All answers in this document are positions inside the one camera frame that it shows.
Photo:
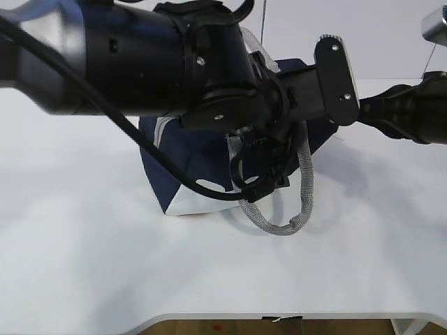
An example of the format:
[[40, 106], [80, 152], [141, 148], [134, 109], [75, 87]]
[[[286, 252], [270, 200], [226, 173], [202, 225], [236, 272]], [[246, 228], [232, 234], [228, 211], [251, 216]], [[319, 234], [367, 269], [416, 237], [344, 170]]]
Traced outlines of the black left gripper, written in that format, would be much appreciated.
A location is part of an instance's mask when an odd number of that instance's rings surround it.
[[249, 127], [283, 140], [292, 124], [325, 115], [314, 66], [258, 72], [261, 79], [255, 84], [214, 87], [199, 95], [181, 116], [183, 127], [221, 133]]

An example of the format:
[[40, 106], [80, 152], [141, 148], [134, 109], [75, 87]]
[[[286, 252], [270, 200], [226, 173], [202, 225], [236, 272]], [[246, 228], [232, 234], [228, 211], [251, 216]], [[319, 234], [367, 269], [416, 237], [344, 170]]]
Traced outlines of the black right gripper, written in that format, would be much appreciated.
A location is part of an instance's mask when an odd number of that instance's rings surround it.
[[445, 144], [446, 72], [428, 72], [417, 85], [399, 84], [362, 98], [357, 121], [417, 143]]

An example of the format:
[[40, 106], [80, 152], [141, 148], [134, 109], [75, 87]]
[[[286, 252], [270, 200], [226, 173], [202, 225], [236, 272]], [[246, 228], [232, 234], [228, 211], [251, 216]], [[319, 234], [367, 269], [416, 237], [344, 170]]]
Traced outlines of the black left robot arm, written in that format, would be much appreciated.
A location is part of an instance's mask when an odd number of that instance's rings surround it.
[[297, 101], [247, 50], [240, 22], [253, 6], [27, 1], [1, 11], [1, 86], [50, 114], [100, 115], [103, 98], [126, 116], [174, 117], [195, 131], [250, 127], [280, 141], [324, 109]]

